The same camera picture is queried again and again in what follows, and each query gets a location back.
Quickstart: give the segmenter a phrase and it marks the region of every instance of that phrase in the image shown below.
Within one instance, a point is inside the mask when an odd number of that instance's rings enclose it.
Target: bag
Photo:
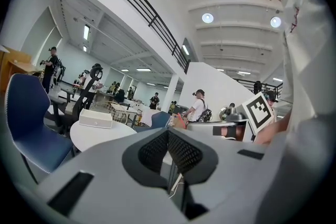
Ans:
[[[210,109],[206,109],[205,108],[205,102],[203,99],[201,99],[201,101],[204,104],[204,111],[202,112],[201,116],[199,117],[199,119],[197,120],[197,122],[207,122],[210,121],[211,117],[212,117],[212,111]]]

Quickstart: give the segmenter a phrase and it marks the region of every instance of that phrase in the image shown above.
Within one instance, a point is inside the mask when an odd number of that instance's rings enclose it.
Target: black mesh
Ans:
[[[139,161],[142,165],[160,174],[162,160],[167,153],[168,147],[167,133],[163,133],[139,150]]]
[[[202,152],[198,148],[185,142],[173,133],[169,135],[168,150],[182,174],[195,167],[203,157]]]

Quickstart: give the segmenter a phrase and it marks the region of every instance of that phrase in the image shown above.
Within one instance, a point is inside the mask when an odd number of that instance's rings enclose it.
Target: black cap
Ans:
[[[266,100],[271,100],[271,101],[276,102],[276,103],[279,102],[276,99],[275,92],[273,92],[273,91],[267,91],[267,92],[265,92],[265,98],[266,98]]]
[[[204,95],[204,94],[205,94],[204,91],[201,90],[201,89],[197,90],[196,93],[200,93],[201,95]]]

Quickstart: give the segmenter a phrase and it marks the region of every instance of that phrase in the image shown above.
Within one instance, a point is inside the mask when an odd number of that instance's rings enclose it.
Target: fluorescent light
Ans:
[[[187,48],[184,45],[182,46],[182,48],[184,49],[185,54],[189,55],[189,52],[188,52]]]
[[[87,25],[84,25],[84,39],[86,39],[86,40],[88,40],[89,31],[90,31],[90,27],[87,26]]]
[[[214,16],[211,13],[205,13],[202,16],[203,22],[210,24],[214,21]]]
[[[279,17],[273,17],[271,19],[271,26],[273,28],[278,28],[281,25],[281,19]]]
[[[137,68],[137,71],[151,71],[149,68]]]

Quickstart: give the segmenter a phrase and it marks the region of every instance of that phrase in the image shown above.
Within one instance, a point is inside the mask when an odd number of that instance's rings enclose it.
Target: white shirt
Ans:
[[[281,2],[285,77],[280,99],[293,104],[289,122],[293,131],[300,121],[336,109],[335,22],[324,0]]]
[[[189,121],[197,121],[202,115],[203,111],[207,109],[208,105],[206,103],[203,103],[201,99],[197,99],[192,107],[195,109],[195,111],[190,113]]]
[[[91,76],[90,76],[90,74],[85,74],[85,82],[84,82],[83,90],[84,90],[84,89],[86,88],[86,86],[89,84],[90,80],[91,80]],[[100,83],[100,80],[95,81],[95,82],[93,83],[92,86],[98,86],[99,83]],[[89,90],[89,92],[95,92],[95,93],[96,93],[96,92],[97,92],[97,89],[94,90],[94,89],[91,87],[90,90]]]

